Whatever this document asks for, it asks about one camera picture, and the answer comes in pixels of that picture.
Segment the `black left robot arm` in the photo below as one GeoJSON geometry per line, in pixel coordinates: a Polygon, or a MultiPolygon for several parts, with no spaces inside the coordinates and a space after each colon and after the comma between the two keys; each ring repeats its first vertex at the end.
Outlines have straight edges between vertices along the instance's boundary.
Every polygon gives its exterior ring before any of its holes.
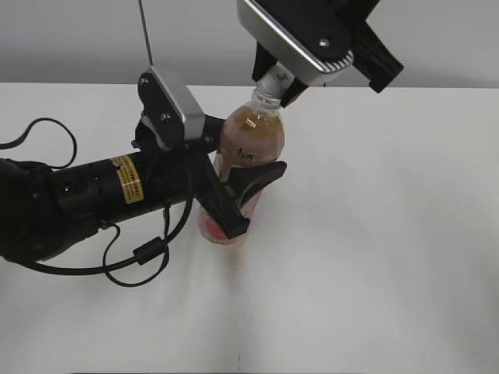
{"type": "Polygon", "coordinates": [[[287,167],[274,161],[232,168],[221,181],[209,155],[222,122],[209,118],[202,138],[162,150],[144,125],[134,152],[55,170],[36,161],[1,161],[1,254],[11,261],[51,259],[108,224],[117,224],[196,199],[228,238],[247,232],[242,206],[278,180],[287,167]]]}

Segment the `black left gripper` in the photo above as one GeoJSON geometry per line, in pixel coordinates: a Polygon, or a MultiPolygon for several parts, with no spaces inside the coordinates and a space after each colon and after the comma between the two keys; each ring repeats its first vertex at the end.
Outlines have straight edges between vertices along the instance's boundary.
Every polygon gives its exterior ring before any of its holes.
{"type": "Polygon", "coordinates": [[[204,119],[201,138],[176,150],[164,151],[142,123],[141,115],[133,140],[138,151],[132,159],[140,174],[146,202],[163,205],[196,199],[227,238],[236,238],[245,234],[250,225],[237,206],[244,206],[280,179],[287,164],[275,161],[251,168],[232,168],[223,185],[209,154],[220,146],[225,119],[211,115],[205,115],[204,119]]]}

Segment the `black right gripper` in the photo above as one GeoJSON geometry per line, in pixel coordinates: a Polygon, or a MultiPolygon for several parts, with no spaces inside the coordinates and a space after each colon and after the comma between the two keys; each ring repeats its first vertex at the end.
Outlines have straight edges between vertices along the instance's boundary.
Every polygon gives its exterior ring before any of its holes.
{"type": "MultiPolygon", "coordinates": [[[[376,93],[381,93],[387,88],[404,69],[404,65],[387,49],[367,22],[379,2],[379,0],[351,0],[336,12],[352,40],[353,65],[368,79],[369,87],[376,93]]],[[[277,62],[278,60],[260,42],[257,42],[253,81],[258,82],[262,79],[277,62]]],[[[308,86],[295,77],[282,95],[281,107],[288,107],[307,89],[308,86]]]]}

